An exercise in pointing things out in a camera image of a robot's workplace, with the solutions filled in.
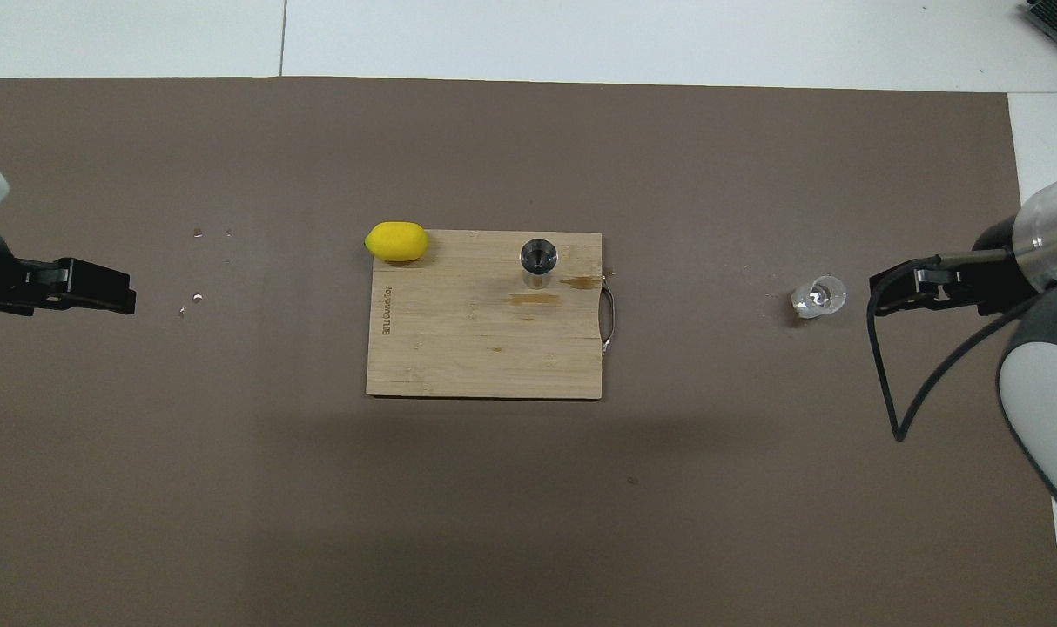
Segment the brown table mat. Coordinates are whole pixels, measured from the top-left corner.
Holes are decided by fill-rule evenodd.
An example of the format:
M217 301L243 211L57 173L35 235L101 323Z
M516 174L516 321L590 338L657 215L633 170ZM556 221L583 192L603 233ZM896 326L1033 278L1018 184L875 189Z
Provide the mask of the brown table mat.
M1057 625L1003 338L895 444L863 328L1018 209L1003 95L4 79L0 168L138 293L0 313L0 625ZM604 400L367 398L390 219L601 232ZM883 321L897 395L982 324Z

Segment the white table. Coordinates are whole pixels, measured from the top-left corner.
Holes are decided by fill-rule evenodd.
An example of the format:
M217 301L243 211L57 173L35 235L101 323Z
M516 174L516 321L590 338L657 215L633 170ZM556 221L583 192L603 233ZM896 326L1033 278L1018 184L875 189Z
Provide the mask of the white table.
M1022 4L0 0L0 76L283 74L1005 91L1023 200L1057 180L1057 47L1023 21ZM982 226L975 225L976 235Z

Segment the yellow lemon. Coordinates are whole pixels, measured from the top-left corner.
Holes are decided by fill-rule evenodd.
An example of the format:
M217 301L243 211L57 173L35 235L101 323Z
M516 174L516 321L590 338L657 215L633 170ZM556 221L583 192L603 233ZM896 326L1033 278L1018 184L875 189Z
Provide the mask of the yellow lemon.
M366 235L366 247L382 261L413 261L428 250L428 234L416 222L382 222Z

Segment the metal handle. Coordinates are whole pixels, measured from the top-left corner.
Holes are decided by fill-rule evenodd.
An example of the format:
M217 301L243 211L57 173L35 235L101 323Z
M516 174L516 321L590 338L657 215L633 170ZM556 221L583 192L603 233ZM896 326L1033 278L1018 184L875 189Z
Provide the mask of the metal handle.
M617 311L613 305L613 293L610 291L609 283L605 281L605 275L601 277L601 296L605 296L605 300L610 303L610 330L601 338L601 354L605 354L607 349L610 348L610 340L613 338L613 329L615 329L617 320Z

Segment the clear glass cup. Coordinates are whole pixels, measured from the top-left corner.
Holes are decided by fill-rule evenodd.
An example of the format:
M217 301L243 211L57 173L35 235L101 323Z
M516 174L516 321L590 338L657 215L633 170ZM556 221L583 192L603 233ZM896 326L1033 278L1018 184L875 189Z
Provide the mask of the clear glass cup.
M834 314L847 302L847 285L830 274L803 283L792 293L792 307L800 318Z

